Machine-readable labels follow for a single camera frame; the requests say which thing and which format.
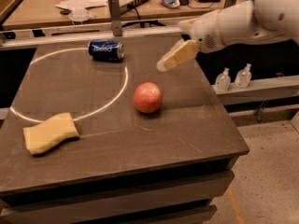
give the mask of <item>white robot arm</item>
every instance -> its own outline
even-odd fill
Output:
[[[180,41],[163,56],[157,64],[161,71],[193,59],[199,51],[209,53],[237,43],[258,45],[293,39],[299,44],[299,0],[249,0],[181,21],[178,26],[191,40]]]

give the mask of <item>red apple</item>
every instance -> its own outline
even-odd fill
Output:
[[[163,95],[160,88],[151,82],[139,85],[134,93],[134,105],[142,113],[152,113],[160,108]]]

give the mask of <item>dark tabletop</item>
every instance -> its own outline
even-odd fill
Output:
[[[196,61],[165,73],[156,69],[179,35],[120,39],[121,63],[94,61],[88,42],[37,48],[39,60],[12,105],[18,115],[10,110],[0,131],[0,195],[248,153]],[[146,81],[164,93],[161,109],[150,115],[133,105],[136,86]],[[22,128],[62,112],[72,114],[79,140],[31,156]]]

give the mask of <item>concrete floor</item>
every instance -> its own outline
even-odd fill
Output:
[[[264,113],[263,123],[251,115],[234,116],[249,155],[240,157],[235,179],[215,199],[217,213],[205,224],[298,224],[299,133],[292,127],[293,109]]]

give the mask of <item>can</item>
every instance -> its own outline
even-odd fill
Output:
[[[114,40],[93,40],[88,44],[88,51],[95,60],[119,62],[123,58],[123,44]]]

